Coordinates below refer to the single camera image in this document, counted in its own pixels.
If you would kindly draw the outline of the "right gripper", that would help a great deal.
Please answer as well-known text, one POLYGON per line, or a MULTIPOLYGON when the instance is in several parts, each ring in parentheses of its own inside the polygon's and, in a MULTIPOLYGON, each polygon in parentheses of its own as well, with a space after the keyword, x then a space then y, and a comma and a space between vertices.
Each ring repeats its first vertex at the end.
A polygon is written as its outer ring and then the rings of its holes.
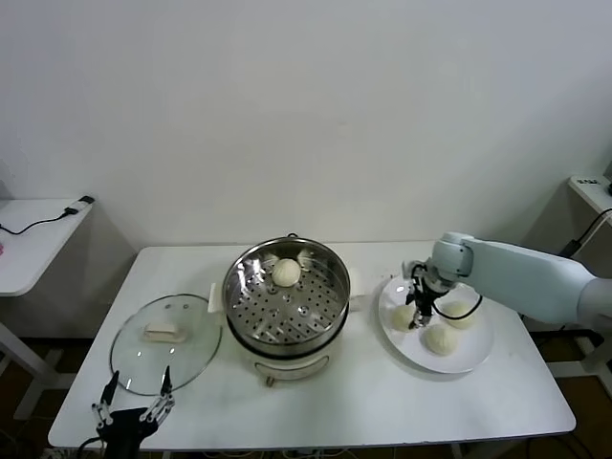
POLYGON ((416 306, 413 315, 413 327, 427 327, 431 321, 435 301, 445 295, 445 290, 431 288, 426 276, 418 272, 412 277, 413 285, 407 291, 404 304, 416 306))

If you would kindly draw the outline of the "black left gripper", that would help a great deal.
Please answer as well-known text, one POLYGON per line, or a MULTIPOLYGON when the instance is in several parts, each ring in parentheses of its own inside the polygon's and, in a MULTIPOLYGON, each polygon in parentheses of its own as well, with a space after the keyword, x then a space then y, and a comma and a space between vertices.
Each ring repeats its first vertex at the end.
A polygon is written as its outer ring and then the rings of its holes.
POLYGON ((131 408, 112 412, 110 407, 119 383, 120 371, 116 370, 102 390, 100 399, 92 404, 98 426, 98 436, 106 444, 105 459, 136 459, 141 443, 153 435, 175 405, 170 367, 164 371, 160 394, 145 409, 131 408))

